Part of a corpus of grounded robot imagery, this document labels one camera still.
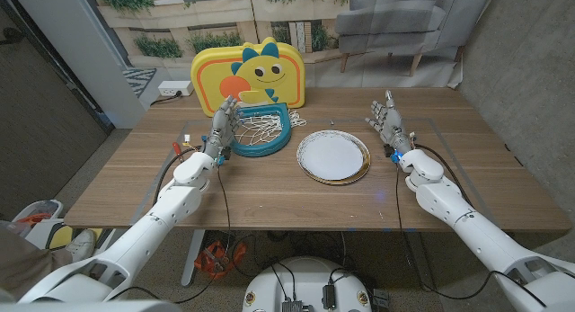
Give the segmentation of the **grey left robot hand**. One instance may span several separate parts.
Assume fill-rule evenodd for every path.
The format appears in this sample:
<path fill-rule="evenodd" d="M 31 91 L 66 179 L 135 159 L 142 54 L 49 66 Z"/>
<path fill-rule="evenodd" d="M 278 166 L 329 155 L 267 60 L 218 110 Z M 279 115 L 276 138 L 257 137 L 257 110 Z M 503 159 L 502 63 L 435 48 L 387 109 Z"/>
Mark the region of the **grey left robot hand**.
<path fill-rule="evenodd" d="M 219 157 L 222 150 L 231 146 L 234 134 L 240 125 L 236 103 L 237 100 L 233 96 L 228 96 L 212 118 L 203 152 L 214 159 Z"/>

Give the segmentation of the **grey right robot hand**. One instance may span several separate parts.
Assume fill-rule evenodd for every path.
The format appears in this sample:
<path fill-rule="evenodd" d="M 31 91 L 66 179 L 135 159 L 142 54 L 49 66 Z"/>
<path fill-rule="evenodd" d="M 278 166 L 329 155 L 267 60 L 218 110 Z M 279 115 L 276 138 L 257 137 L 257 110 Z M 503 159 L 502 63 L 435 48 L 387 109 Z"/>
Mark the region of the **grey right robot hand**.
<path fill-rule="evenodd" d="M 365 118 L 382 139 L 385 145 L 406 154 L 412 150 L 407 130 L 404 127 L 401 114 L 397 111 L 390 90 L 385 91 L 385 102 L 373 101 L 370 105 L 372 118 Z"/>

